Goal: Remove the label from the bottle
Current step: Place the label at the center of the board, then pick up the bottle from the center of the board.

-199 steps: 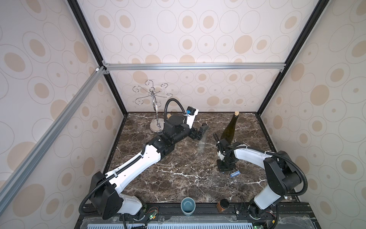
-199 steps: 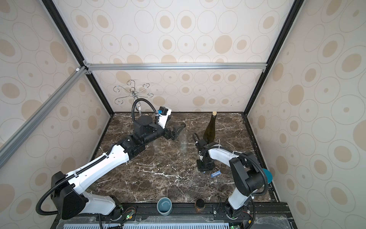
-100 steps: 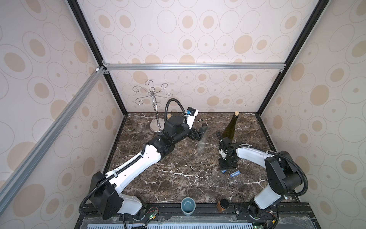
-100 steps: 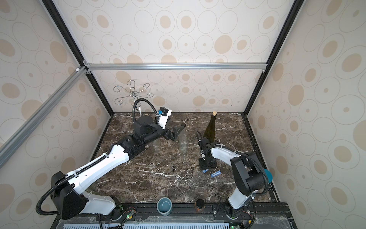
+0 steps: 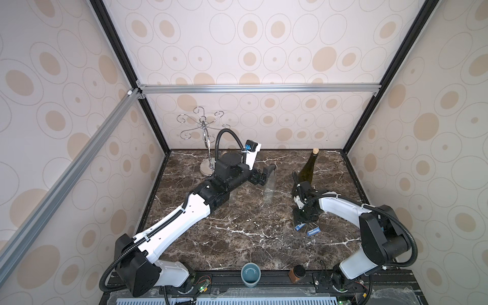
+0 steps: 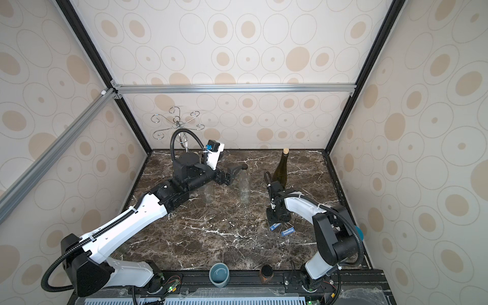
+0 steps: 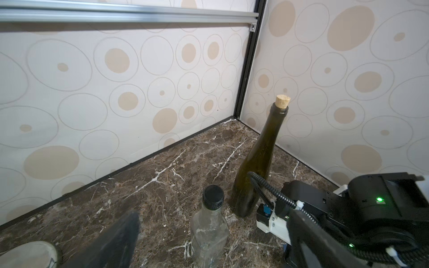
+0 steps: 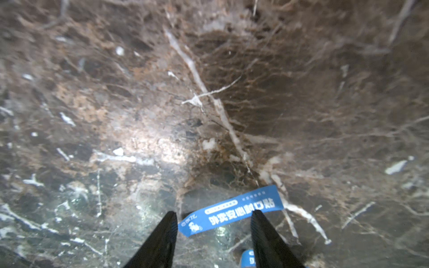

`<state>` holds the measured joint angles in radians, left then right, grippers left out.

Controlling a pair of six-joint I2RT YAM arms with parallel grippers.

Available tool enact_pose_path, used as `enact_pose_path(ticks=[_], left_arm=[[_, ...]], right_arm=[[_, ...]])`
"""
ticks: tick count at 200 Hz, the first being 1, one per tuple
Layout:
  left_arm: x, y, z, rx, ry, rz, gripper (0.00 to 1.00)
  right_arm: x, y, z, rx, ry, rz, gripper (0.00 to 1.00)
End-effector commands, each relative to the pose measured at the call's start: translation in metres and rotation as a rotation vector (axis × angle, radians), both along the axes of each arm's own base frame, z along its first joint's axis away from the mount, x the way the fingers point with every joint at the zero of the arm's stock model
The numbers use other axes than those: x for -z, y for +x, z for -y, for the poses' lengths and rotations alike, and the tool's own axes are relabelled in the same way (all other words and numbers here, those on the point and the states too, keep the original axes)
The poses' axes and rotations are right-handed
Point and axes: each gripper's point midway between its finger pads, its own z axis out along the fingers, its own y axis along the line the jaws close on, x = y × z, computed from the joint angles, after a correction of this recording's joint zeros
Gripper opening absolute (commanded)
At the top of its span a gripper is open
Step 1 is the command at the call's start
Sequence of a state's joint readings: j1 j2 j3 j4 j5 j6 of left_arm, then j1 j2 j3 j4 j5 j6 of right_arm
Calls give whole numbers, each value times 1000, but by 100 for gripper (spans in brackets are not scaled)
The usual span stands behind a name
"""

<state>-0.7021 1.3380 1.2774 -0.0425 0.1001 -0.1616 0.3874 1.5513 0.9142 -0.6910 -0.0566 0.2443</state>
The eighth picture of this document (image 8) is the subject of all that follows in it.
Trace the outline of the blue peeled label strip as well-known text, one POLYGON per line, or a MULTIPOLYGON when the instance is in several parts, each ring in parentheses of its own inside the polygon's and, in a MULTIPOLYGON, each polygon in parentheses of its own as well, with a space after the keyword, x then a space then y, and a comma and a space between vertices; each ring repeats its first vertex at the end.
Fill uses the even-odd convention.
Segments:
POLYGON ((242 253, 240 268, 256 268, 254 250, 246 250, 242 253))

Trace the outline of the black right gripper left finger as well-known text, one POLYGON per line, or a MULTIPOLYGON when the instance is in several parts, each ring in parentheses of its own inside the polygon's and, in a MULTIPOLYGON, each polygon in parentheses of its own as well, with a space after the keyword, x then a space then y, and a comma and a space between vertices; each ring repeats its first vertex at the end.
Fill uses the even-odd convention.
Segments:
POLYGON ((171 268, 177 234, 177 214, 169 211, 124 268, 171 268))

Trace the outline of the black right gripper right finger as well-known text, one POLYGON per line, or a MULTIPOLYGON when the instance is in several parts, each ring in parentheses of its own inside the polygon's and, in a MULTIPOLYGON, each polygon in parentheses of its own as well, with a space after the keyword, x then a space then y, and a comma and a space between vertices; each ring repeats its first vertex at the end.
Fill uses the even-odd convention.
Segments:
POLYGON ((250 228, 257 268, 305 268, 262 211, 252 212, 250 228))

